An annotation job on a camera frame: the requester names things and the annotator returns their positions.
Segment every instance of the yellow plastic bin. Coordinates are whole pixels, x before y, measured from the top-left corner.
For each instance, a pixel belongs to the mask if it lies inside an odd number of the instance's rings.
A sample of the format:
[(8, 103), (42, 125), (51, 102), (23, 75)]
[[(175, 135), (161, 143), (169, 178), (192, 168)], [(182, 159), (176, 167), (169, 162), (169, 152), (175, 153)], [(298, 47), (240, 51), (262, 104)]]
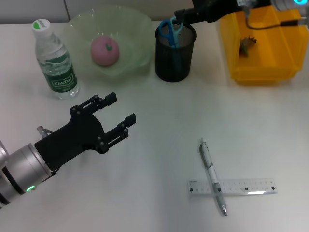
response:
[[(265, 27), (281, 21), (300, 19), (298, 10), (277, 12), (272, 6), (251, 10), (249, 23)], [(220, 20), (221, 37), (231, 78), (240, 84), (273, 84), (292, 78), (302, 68), (308, 32), (306, 26), (251, 30), (244, 12), (224, 16)], [(240, 40), (255, 37), (257, 43), (248, 48), (248, 57), (239, 54)]]

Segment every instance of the silver pen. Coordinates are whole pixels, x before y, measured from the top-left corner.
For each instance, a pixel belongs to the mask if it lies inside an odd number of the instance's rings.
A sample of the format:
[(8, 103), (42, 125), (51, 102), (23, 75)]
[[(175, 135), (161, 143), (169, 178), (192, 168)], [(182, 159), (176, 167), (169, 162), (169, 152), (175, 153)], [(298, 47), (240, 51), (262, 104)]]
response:
[(203, 163), (204, 163), (205, 167), (207, 168), (207, 171), (208, 171), (209, 176), (211, 178), (213, 190), (214, 190), (214, 193), (216, 195), (216, 199), (217, 199), (217, 203), (219, 205), (219, 208), (220, 208), (221, 212), (225, 216), (227, 216), (226, 204), (225, 204), (225, 201), (224, 201), (223, 196), (221, 194), (221, 186), (220, 186), (219, 180), (217, 179), (216, 171), (215, 171), (213, 163), (211, 161), (211, 156), (209, 154), (208, 147), (207, 147), (206, 143), (204, 142), (203, 138), (201, 139), (201, 146), (199, 147), (199, 151), (201, 153)]

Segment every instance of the bottle cap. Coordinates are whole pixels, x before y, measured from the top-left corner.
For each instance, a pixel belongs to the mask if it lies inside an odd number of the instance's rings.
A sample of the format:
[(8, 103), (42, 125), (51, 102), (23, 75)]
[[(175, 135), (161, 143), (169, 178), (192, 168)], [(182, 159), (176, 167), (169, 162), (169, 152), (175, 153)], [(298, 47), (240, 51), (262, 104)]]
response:
[(37, 39), (49, 37), (53, 33), (50, 28), (50, 22), (46, 19), (35, 20), (32, 23), (32, 31)]

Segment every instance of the black mesh pen holder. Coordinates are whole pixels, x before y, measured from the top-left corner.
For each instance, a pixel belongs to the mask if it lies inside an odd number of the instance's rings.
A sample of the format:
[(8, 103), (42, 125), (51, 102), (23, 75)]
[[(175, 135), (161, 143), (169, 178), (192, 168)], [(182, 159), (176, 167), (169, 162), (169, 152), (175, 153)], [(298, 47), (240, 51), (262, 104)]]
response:
[[(174, 30), (177, 30), (180, 24), (174, 21), (173, 26)], [(167, 25), (162, 27), (162, 33), (169, 33)], [(167, 38), (160, 35), (158, 28), (156, 29), (155, 72), (158, 77), (167, 82), (178, 82), (189, 75), (196, 38), (194, 28), (184, 24), (182, 31), (178, 34), (179, 47), (175, 48), (169, 44)]]

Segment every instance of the pink ball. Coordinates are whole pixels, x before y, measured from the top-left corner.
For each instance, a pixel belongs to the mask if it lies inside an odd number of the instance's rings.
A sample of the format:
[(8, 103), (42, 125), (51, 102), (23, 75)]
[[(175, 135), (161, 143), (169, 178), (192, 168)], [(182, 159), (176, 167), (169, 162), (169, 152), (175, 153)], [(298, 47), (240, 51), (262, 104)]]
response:
[(91, 57), (98, 65), (113, 65), (119, 59), (118, 43), (104, 35), (96, 38), (91, 44)]

